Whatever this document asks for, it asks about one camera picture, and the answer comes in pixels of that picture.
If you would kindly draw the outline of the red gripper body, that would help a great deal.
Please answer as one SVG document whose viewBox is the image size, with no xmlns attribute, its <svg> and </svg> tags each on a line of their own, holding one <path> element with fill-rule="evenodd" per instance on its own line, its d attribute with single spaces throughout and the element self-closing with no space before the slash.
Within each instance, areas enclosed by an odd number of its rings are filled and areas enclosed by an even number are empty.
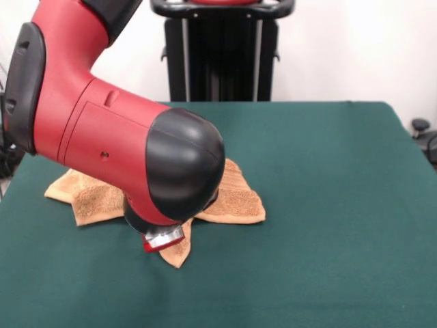
<svg viewBox="0 0 437 328">
<path fill-rule="evenodd" d="M 143 248 L 144 248 L 144 251 L 147 253 L 154 253 L 154 252 L 158 252 L 158 251 L 162 251 L 164 249 L 167 249 L 171 246 L 174 246 L 183 240 L 184 240 L 184 237 L 181 237 L 181 238 L 177 238 L 177 239 L 174 239 L 172 241 L 164 243 L 164 242 L 156 242 L 156 241 L 147 241 L 145 239 L 145 237 L 143 237 Z"/>
</svg>

